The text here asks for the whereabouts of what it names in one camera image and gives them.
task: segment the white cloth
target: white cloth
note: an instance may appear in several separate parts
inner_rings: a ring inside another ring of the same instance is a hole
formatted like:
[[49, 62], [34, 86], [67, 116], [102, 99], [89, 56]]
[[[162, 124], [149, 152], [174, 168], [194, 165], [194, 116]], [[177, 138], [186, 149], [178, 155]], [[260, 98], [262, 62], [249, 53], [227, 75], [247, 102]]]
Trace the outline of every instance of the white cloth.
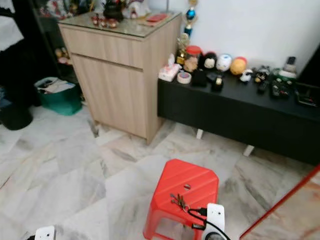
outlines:
[[24, 39], [12, 17], [0, 16], [0, 51], [4, 51]]
[[10, 9], [13, 14], [16, 12], [12, 0], [0, 0], [0, 8]]

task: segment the orange ball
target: orange ball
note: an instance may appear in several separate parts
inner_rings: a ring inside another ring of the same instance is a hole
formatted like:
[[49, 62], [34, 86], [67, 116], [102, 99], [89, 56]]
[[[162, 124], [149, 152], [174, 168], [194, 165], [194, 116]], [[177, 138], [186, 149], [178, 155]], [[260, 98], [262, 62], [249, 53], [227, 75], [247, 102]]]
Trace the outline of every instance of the orange ball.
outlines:
[[246, 67], [247, 67], [247, 59], [245, 59], [242, 56], [238, 56], [231, 63], [230, 72], [233, 75], [240, 75], [244, 72]]

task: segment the console leg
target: console leg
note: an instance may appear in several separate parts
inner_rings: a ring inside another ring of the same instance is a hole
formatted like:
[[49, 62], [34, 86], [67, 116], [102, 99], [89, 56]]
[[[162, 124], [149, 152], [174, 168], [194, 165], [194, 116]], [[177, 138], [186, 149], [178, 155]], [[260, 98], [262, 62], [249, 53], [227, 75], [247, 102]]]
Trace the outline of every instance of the console leg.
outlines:
[[198, 129], [198, 131], [196, 132], [196, 138], [201, 139], [203, 133], [204, 133], [204, 131], [202, 129]]
[[246, 146], [244, 152], [243, 152], [243, 155], [246, 156], [246, 157], [249, 157], [251, 152], [255, 149], [255, 146], [252, 146], [252, 145], [248, 145]]

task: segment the glass top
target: glass top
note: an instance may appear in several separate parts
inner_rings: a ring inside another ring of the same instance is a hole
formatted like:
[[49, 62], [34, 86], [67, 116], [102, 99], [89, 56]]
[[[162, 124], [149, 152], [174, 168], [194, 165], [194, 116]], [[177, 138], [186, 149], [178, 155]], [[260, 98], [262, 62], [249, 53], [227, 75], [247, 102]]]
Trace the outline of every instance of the glass top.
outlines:
[[95, 12], [88, 12], [79, 16], [70, 17], [70, 18], [59, 21], [59, 23], [145, 38], [155, 30], [159, 29], [161, 26], [165, 25], [166, 23], [170, 22], [172, 19], [179, 16], [181, 13], [169, 12], [167, 14], [168, 16], [164, 20], [156, 24], [155, 26], [147, 26], [146, 25], [147, 21], [145, 21], [145, 19], [126, 19], [126, 18], [122, 22], [120, 22], [116, 28], [102, 27], [100, 24], [99, 26], [95, 26], [91, 19], [91, 17], [96, 16]]

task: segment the wooden cabinet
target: wooden cabinet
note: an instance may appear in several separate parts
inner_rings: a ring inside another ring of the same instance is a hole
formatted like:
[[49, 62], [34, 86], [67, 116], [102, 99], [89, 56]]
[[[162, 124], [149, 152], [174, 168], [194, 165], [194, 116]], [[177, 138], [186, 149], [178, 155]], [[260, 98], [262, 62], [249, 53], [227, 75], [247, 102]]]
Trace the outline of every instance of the wooden cabinet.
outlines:
[[145, 36], [88, 27], [86, 17], [64, 20], [59, 27], [92, 118], [150, 143], [162, 124], [158, 72], [176, 51], [181, 15], [146, 29]]

